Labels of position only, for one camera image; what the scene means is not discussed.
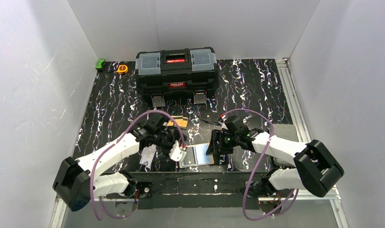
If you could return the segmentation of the tan card holder with sleeves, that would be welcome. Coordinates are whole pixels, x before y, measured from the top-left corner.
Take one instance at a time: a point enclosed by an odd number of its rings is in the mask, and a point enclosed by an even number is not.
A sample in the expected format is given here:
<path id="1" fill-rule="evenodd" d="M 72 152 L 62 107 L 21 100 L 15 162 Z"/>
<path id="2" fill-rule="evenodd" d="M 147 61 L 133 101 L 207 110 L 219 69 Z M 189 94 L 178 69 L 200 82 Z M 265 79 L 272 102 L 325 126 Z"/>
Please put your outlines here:
<path id="1" fill-rule="evenodd" d="M 194 166 L 212 165 L 214 164 L 213 155 L 207 155 L 209 143 L 189 145 L 186 147 L 186 156 L 183 161 L 179 162 L 180 168 L 188 168 Z"/>

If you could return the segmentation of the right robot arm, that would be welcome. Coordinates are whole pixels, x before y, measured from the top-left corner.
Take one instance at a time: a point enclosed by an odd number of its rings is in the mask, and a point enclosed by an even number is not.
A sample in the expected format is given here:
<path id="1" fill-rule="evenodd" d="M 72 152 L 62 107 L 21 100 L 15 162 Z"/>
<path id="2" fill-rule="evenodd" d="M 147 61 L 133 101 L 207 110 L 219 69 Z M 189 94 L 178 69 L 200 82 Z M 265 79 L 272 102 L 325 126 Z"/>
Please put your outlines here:
<path id="1" fill-rule="evenodd" d="M 235 147 L 262 153 L 287 162 L 274 168 L 258 182 L 250 182 L 248 193 L 271 195 L 279 190 L 307 190 L 324 197 L 344 176 L 345 171 L 319 140 L 295 142 L 271 135 L 270 131 L 249 129 L 237 115 L 227 118 L 220 130 L 212 130 L 207 155 L 232 154 Z"/>

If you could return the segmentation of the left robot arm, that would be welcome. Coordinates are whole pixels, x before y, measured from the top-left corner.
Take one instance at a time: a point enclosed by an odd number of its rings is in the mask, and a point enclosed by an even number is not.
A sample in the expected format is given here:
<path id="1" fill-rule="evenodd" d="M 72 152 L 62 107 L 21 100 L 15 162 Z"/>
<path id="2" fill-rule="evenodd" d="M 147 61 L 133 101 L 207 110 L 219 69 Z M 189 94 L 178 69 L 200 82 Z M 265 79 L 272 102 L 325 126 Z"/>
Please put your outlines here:
<path id="1" fill-rule="evenodd" d="M 56 174 L 52 188 L 71 211 L 78 211 L 96 197 L 125 193 L 132 178 L 116 172 L 104 173 L 125 158 L 155 145 L 175 162 L 186 156 L 186 135 L 168 113 L 151 110 L 139 115 L 126 131 L 102 148 L 79 158 L 65 158 Z"/>

